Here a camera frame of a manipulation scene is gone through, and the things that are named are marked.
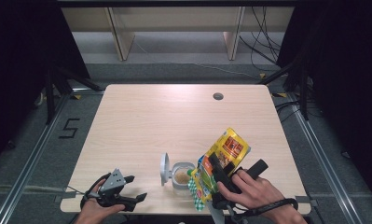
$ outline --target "yellow package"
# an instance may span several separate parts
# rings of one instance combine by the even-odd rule
[[[233,129],[227,128],[205,155],[209,157],[215,153],[221,167],[230,176],[250,150],[249,145]]]
[[[227,128],[220,138],[200,158],[198,167],[193,171],[191,177],[195,182],[197,192],[197,195],[194,196],[197,196],[199,200],[206,203],[207,200],[212,199],[212,194],[218,191],[213,177],[213,167],[209,162],[209,156],[215,153],[221,167],[227,176],[230,176],[250,150],[249,145],[234,130]]]

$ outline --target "floor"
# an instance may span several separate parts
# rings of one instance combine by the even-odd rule
[[[249,45],[254,44],[251,33],[241,36]],[[212,82],[211,76],[221,76],[222,82],[253,84],[260,76],[278,69],[261,55],[252,54],[242,41],[236,60],[230,61],[220,33],[137,33],[129,58],[124,62],[118,60],[111,34],[74,33],[74,37],[91,80],[103,86],[118,82],[117,75],[124,71],[128,76],[125,80],[131,83],[138,80],[165,82],[159,75],[189,70],[192,77],[185,79],[178,75],[179,81],[176,80],[177,74],[172,74],[171,81],[200,82],[199,78],[203,77],[204,82]],[[272,39],[270,42],[261,37],[259,40],[264,45],[270,43],[273,48],[279,48],[283,34],[272,33],[269,37]],[[255,48],[275,60],[271,48],[261,44]],[[151,72],[157,77],[143,77],[140,71]],[[279,94],[286,93],[282,90],[284,80],[285,77],[275,80],[269,84],[269,90],[275,93],[272,100],[278,106],[283,130],[310,195],[312,211],[307,217],[312,223],[372,223],[372,194],[351,159],[340,153],[343,148],[325,122],[324,113],[310,98],[309,120],[305,121],[297,105],[288,104],[297,99],[297,92],[287,92],[285,97]],[[5,220],[2,223],[70,223],[75,216],[60,211],[59,204],[61,198],[66,197],[63,189],[76,165],[102,95],[83,91],[85,87],[78,83],[72,83],[72,86],[81,98],[77,100],[74,96],[65,100],[58,97],[60,116],[54,126],[45,123],[47,109],[43,99],[43,104],[31,112],[19,130],[17,139],[14,139],[16,147],[0,157],[0,220]],[[67,135],[62,127],[69,118],[81,119],[83,125],[78,127],[74,139],[59,142],[60,136]],[[123,220],[124,216],[113,216],[105,223]],[[250,221],[269,223],[258,218]]]

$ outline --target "black cord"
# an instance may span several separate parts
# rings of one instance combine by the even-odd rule
[[[268,61],[270,61],[271,63],[275,63],[275,61],[273,61],[270,57],[268,57],[267,55],[265,55],[264,53],[262,53],[261,51],[253,48],[252,46],[250,46],[248,43],[246,43],[246,41],[243,40],[243,38],[241,36],[239,36],[239,39],[247,46],[249,47],[249,49],[252,49],[253,51],[255,51],[256,53],[258,53],[259,55],[261,55],[262,57],[264,57],[265,59],[267,59]]]
[[[72,188],[72,187],[70,187],[70,186],[67,186],[67,188],[74,190],[74,191],[75,191],[76,193],[78,193],[78,194],[84,194],[84,192],[81,192],[80,190],[78,190],[78,189],[74,189],[74,188]]]
[[[279,107],[276,109],[277,113],[278,113],[278,116],[281,115],[281,112],[283,109],[285,109],[287,106],[289,105],[298,105],[299,104],[299,101],[292,101],[292,102],[286,102],[286,103],[283,103],[281,105],[275,105],[275,107]]]
[[[257,39],[257,37],[255,37],[255,34],[253,34],[253,32],[250,32],[250,33],[252,34],[252,37],[255,39],[255,41],[256,41],[258,44],[260,44],[261,46],[263,46],[263,47],[265,47],[265,48],[267,48],[267,49],[270,49],[270,46],[268,46],[268,45],[262,43],[261,41],[259,41],[259,40]]]
[[[288,118],[290,118],[292,115],[294,115],[298,111],[299,111],[299,109],[297,109],[296,111],[293,111],[291,114],[289,114],[287,117],[285,117],[285,119],[282,119],[281,123],[285,122]]]
[[[274,70],[259,68],[255,65],[255,62],[253,61],[253,52],[255,51],[255,44],[256,44],[256,41],[254,42],[253,46],[250,47],[250,49],[252,50],[252,53],[250,54],[250,61],[252,62],[253,67],[258,69],[258,70],[261,70],[261,71],[267,71],[267,72],[274,71]]]
[[[266,16],[267,16],[267,8],[266,7],[262,7],[263,8],[263,20],[262,20],[262,22],[260,22],[260,20],[258,19],[258,17],[257,17],[257,15],[255,14],[255,9],[252,7],[252,11],[253,11],[253,13],[254,13],[254,15],[255,15],[255,19],[257,20],[257,23],[258,23],[258,26],[259,26],[259,28],[260,28],[260,30],[259,30],[259,32],[258,32],[258,36],[257,36],[257,38],[255,38],[255,36],[254,36],[254,38],[257,40],[258,38],[259,38],[259,36],[260,36],[260,34],[262,33],[264,36],[265,36],[265,38],[267,39],[267,41],[268,41],[268,43],[269,43],[269,49],[270,49],[270,52],[271,52],[271,54],[272,54],[272,56],[273,56],[273,58],[274,58],[274,60],[276,61],[277,59],[277,57],[278,57],[278,54],[276,53],[276,51],[275,50],[273,50],[274,49],[274,47],[272,46],[272,44],[270,43],[271,41],[273,42],[273,43],[275,43],[269,36],[268,36],[268,28],[267,28],[267,20],[266,20]]]

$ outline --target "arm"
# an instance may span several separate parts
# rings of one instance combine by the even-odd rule
[[[232,176],[232,182],[241,190],[241,194],[230,192],[221,182],[218,182],[220,193],[229,201],[239,203],[248,209],[278,202],[284,196],[267,179],[259,177],[253,180],[243,170]],[[284,205],[261,216],[266,217],[278,224],[306,223],[305,219],[291,205]]]
[[[99,187],[104,183],[105,179],[101,180],[92,191],[98,192]],[[99,224],[101,223],[106,217],[115,214],[119,211],[125,209],[123,204],[116,204],[111,207],[101,207],[96,199],[88,199],[75,224]]]

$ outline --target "wire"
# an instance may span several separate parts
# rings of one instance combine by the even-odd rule
[[[271,54],[272,54],[272,57],[273,57],[274,60],[276,61],[276,60],[277,60],[277,57],[278,57],[278,54],[277,54],[276,50],[278,50],[278,49],[275,49],[275,48],[272,46],[271,42],[272,42],[273,44],[275,44],[276,46],[278,46],[278,47],[280,47],[280,45],[277,44],[275,41],[273,41],[273,40],[269,37],[269,35],[268,35],[267,20],[266,20],[266,16],[267,16],[267,8],[266,8],[266,7],[262,7],[262,9],[263,9],[263,20],[262,20],[262,22],[260,22],[260,19],[257,17],[257,15],[256,15],[256,13],[255,13],[255,9],[252,7],[252,11],[253,11],[253,13],[254,13],[254,15],[255,15],[255,19],[256,19],[256,21],[257,21],[257,23],[258,23],[258,26],[259,26],[258,36],[255,37],[253,33],[252,33],[252,36],[253,36],[253,38],[255,39],[255,44],[258,42],[258,43],[260,43],[262,46],[269,48],[269,50],[270,50],[270,52],[271,52]],[[267,39],[268,44],[269,44],[268,46],[263,45],[263,44],[258,40],[258,38],[260,37],[261,33],[262,33],[262,34],[265,36],[265,38]]]
[[[284,108],[286,108],[289,105],[298,105],[298,104],[299,104],[299,101],[292,101],[292,102],[283,103],[281,105],[275,105],[275,107],[279,107],[278,109],[276,109],[276,111],[277,111],[278,115],[280,116],[281,112]]]
[[[293,111],[291,114],[289,114],[287,117],[285,117],[284,119],[281,120],[281,123],[285,122],[288,118],[290,118],[292,115],[294,115],[296,112],[298,112],[299,109]]]
[[[139,47],[146,55],[148,55],[150,57],[151,61],[153,61],[154,63],[174,63],[174,62],[158,62],[158,61],[154,60],[154,58],[150,55],[150,53],[148,53],[144,48],[142,48],[142,46],[140,46],[137,42],[133,41],[133,43],[135,43],[137,45],[137,47]],[[228,71],[226,69],[222,69],[222,68],[219,68],[219,67],[202,65],[200,63],[191,63],[191,64],[199,66],[199,67],[216,69],[216,70],[227,72],[227,73],[230,73],[230,74],[245,75],[245,76],[252,77],[252,78],[255,78],[255,79],[258,79],[258,80],[260,79],[260,77],[256,77],[256,76],[253,76],[253,75],[250,75],[250,74],[247,74],[247,73]]]
[[[74,188],[72,188],[72,187],[70,187],[70,186],[67,186],[67,188],[74,190],[76,193],[79,193],[79,194],[85,194],[85,193],[81,192],[80,190],[78,190],[78,189],[74,189]]]
[[[275,63],[275,61],[271,60],[270,57],[268,57],[267,55],[263,54],[261,51],[253,48],[252,46],[250,46],[248,43],[246,43],[246,41],[243,40],[243,38],[241,36],[239,36],[239,39],[247,46],[249,47],[249,49],[252,49],[253,51],[255,51],[256,53],[258,53],[259,55],[261,55],[262,57],[264,57],[265,59],[267,59],[268,61],[270,61],[271,63]]]

